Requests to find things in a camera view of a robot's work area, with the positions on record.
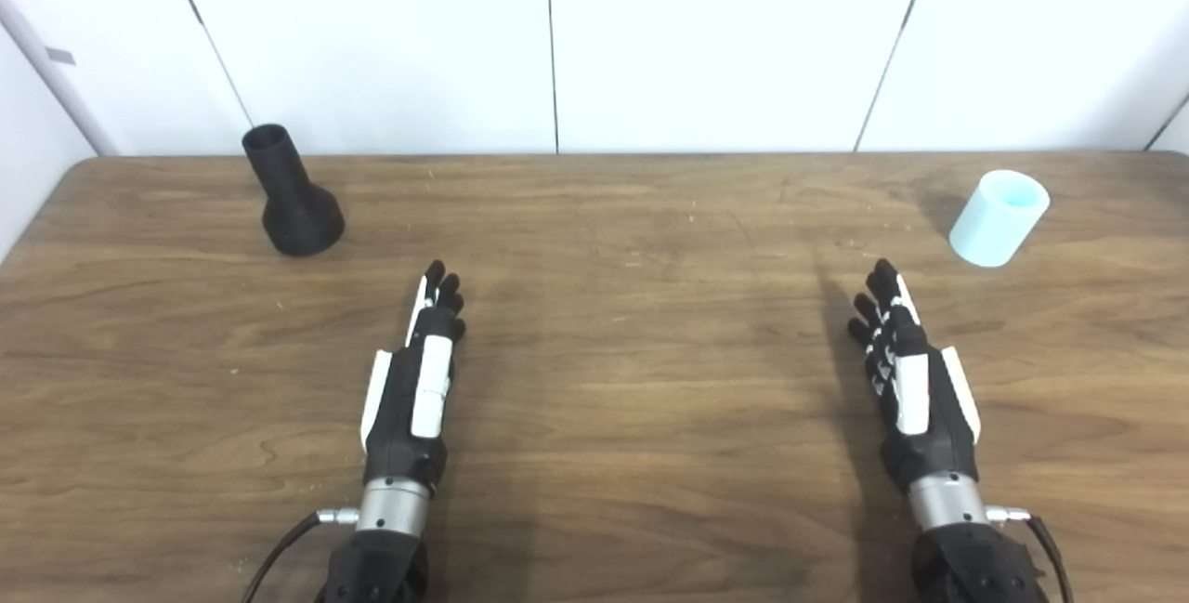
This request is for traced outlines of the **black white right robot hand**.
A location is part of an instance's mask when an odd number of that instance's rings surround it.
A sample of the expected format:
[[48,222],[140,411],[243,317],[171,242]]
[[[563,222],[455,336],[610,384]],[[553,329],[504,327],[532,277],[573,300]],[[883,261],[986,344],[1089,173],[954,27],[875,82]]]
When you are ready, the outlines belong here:
[[908,283],[886,257],[855,295],[850,337],[866,357],[866,377],[883,421],[883,470],[901,492],[930,476],[979,480],[979,416],[954,347],[930,341]]

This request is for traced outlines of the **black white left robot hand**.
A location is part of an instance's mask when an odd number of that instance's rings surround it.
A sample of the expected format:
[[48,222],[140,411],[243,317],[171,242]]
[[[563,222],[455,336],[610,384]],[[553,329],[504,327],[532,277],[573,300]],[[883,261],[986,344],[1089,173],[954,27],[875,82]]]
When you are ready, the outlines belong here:
[[403,346],[375,354],[360,423],[365,483],[405,479],[438,492],[449,460],[442,431],[454,352],[466,328],[460,289],[458,274],[433,260],[413,299]]

